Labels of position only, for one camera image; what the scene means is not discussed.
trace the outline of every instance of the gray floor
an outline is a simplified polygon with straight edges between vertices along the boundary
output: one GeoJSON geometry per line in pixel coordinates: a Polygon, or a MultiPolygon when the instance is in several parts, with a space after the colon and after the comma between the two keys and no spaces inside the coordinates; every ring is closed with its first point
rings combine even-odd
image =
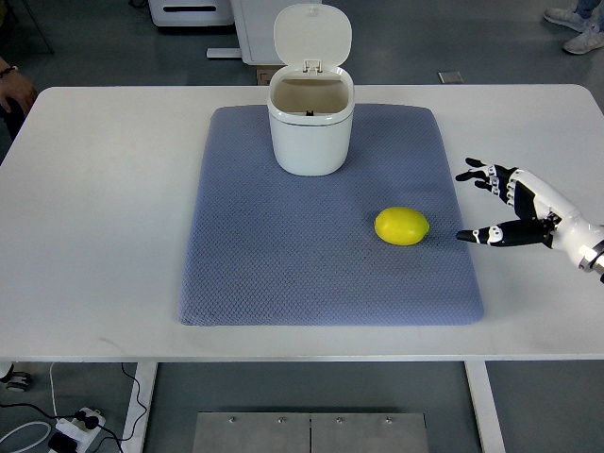
{"type": "MultiPolygon", "coordinates": [[[[0,30],[0,55],[18,65],[38,91],[256,83],[255,68],[205,57],[208,47],[238,45],[233,27],[157,29],[147,8],[134,9],[127,0],[29,0],[55,50],[50,55],[21,0],[10,3],[20,22],[0,30]]],[[[439,71],[456,70],[468,84],[579,84],[604,106],[604,49],[582,57],[565,54],[562,44],[576,33],[542,19],[553,0],[326,3],[352,23],[344,68],[357,84],[438,84],[439,71]]],[[[9,146],[0,127],[0,159],[9,146]]],[[[35,386],[17,395],[0,389],[0,402],[35,402],[51,411],[48,365],[23,366],[34,373],[35,386]]],[[[508,451],[601,450],[601,361],[502,362],[488,369],[508,451]]],[[[56,365],[55,371],[58,404],[66,411],[95,405],[108,423],[120,426],[130,383],[119,365],[56,365]]],[[[427,417],[430,452],[479,451],[462,371],[460,363],[163,364],[145,451],[191,451],[198,411],[344,409],[420,411],[427,417]]],[[[39,419],[25,408],[18,414],[0,410],[0,438],[17,423],[39,419]]],[[[37,433],[27,436],[34,441],[37,433]]],[[[105,442],[99,449],[104,451],[117,450],[105,442]]]]}

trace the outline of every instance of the trash bin lid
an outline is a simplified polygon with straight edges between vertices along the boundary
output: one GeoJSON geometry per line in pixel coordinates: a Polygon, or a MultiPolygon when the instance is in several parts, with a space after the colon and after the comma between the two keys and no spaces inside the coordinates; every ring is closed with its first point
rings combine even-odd
{"type": "Polygon", "coordinates": [[[329,5],[291,5],[275,20],[275,49],[288,66],[320,59],[322,67],[336,68],[348,58],[350,43],[350,21],[329,5]]]}

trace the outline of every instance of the lemon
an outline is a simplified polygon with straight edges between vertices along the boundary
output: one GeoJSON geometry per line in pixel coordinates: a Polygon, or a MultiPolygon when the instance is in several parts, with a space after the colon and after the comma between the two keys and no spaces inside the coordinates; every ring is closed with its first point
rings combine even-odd
{"type": "Polygon", "coordinates": [[[419,243],[430,230],[424,214],[402,206],[383,210],[376,217],[375,227],[380,239],[394,245],[419,243]]]}

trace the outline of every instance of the robotic arm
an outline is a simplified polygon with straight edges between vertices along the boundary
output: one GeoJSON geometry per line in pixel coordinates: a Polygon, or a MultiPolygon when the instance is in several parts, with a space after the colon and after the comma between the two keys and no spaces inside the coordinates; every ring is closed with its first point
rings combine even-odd
{"type": "Polygon", "coordinates": [[[578,208],[531,172],[518,168],[465,160],[472,168],[457,175],[498,196],[513,208],[519,220],[496,226],[463,230],[457,238],[470,243],[506,247],[543,243],[566,252],[585,272],[596,271],[604,283],[604,227],[583,219],[578,208]]]}

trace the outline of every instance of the shoe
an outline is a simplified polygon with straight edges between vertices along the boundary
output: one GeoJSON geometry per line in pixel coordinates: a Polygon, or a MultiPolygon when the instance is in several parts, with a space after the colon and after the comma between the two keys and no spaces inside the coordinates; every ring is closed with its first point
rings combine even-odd
{"type": "Polygon", "coordinates": [[[570,9],[548,8],[545,10],[544,18],[552,24],[564,25],[582,33],[589,27],[589,20],[583,19],[575,11],[577,7],[570,9]]]}
{"type": "Polygon", "coordinates": [[[593,24],[575,39],[566,42],[562,49],[570,54],[583,55],[600,47],[604,47],[604,31],[600,31],[598,24],[593,24]]]}

